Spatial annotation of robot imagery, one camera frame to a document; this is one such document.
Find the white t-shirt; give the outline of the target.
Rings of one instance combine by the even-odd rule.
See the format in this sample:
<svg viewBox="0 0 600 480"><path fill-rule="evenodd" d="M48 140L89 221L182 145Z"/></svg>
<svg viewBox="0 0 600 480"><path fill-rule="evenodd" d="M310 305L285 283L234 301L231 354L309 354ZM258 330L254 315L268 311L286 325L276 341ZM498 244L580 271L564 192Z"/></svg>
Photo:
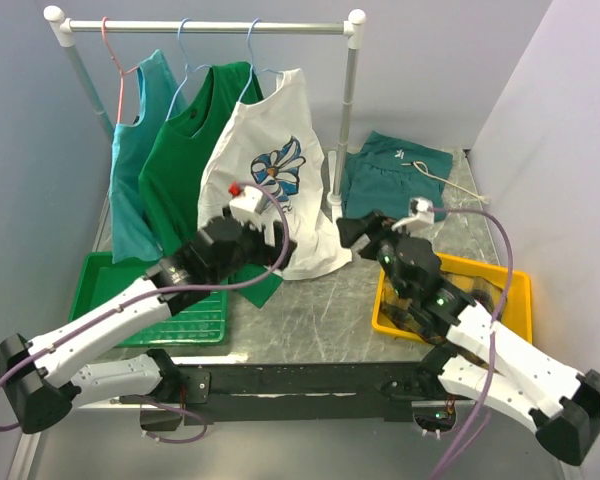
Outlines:
<svg viewBox="0 0 600 480"><path fill-rule="evenodd" d="M283 71L268 97L235 105L202 174L198 225L221 214L232 183L253 182L281 205L297 244L283 279L313 279L343 267L352 253L340 245L336 225L321 209L323 160L304 73Z"/></svg>

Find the green t-shirt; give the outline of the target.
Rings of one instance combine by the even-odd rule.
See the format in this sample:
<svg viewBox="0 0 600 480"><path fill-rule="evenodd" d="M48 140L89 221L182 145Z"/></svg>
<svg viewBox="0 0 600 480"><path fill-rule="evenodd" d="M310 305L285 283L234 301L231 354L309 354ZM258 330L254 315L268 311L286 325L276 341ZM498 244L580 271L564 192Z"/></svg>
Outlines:
<svg viewBox="0 0 600 480"><path fill-rule="evenodd" d="M171 115L139 174L139 191L149 228L165 256L197 231L201 179L235 104L263 98L259 83L248 84L246 62L213 66L192 102Z"/></svg>

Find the blue wire hanger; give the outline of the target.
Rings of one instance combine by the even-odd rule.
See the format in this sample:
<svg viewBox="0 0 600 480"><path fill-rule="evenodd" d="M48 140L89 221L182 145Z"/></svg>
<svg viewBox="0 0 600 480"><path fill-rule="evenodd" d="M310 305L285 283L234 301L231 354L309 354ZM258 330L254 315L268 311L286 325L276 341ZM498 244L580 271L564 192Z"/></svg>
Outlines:
<svg viewBox="0 0 600 480"><path fill-rule="evenodd" d="M246 36L247 48L249 52L249 76L246 85L244 86L239 98L238 102L243 103L245 100L245 95L250 91L251 88L258 91L260 93L259 99L262 100L265 98L265 92L263 91L262 86L259 83L259 76L265 73L269 73L275 77L275 85L278 85L279 81L282 81L284 78L284 73L282 71L274 70L271 68L263 68L258 70L256 67L256 57L254 53L254 48L252 45L252 36L254 34L255 27L261 22L260 18L256 18L252 21Z"/></svg>

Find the blue hanger holding green shirt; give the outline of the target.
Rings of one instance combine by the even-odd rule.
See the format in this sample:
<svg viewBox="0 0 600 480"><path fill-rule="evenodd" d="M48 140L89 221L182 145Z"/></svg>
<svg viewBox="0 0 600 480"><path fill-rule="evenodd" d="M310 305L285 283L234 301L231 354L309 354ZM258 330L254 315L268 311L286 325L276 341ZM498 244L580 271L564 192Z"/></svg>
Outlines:
<svg viewBox="0 0 600 480"><path fill-rule="evenodd" d="M177 40L177 44L178 44L178 48L182 57L182 61L183 61L183 78L180 81L180 83L178 84L166 117L165 117L165 121L169 121L170 119L174 118L175 116L179 115L183 110L186 109L187 107L187 102L186 102L186 98L185 98L185 94L183 93L183 90L185 88L185 86L187 85L187 82L189 80L189 78L194 75L195 73L197 73L198 71L202 70L202 69L209 69L211 67L210 64L201 64L199 66L197 66L196 68L193 68L191 66L191 61L187 52L186 47L184 46L184 42L182 40L182 36L183 36L183 32L184 32L184 27L187 23L191 22L192 19L189 17L185 17L181 20L177 32L176 32L176 40Z"/></svg>

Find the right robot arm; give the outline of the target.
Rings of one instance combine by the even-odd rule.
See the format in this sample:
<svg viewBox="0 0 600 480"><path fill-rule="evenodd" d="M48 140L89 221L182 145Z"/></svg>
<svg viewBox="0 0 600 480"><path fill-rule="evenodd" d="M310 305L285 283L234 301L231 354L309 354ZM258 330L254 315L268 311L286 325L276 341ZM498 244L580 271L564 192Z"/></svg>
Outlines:
<svg viewBox="0 0 600 480"><path fill-rule="evenodd" d="M408 312L441 338L420 364L418 387L472 398L529 429L563 463L579 466L600 435L600 373L565 365L511 331L443 275L431 243L378 212L336 222L340 243L368 236L362 258L377 261Z"/></svg>

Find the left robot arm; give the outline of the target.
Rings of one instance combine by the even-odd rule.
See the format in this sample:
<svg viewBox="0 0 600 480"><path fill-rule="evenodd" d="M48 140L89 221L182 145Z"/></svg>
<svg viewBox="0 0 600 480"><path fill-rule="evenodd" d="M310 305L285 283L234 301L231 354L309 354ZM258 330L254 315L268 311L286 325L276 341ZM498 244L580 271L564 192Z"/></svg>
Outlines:
<svg viewBox="0 0 600 480"><path fill-rule="evenodd" d="M162 349L129 360L97 357L133 334L166 321L211 293L248 264L264 280L289 262L296 244L284 218L264 227L231 213L213 218L174 254L70 324L33 339L15 334L0 344L0 390L25 434L44 431L73 408L120 396L156 405L179 395L184 379Z"/></svg>

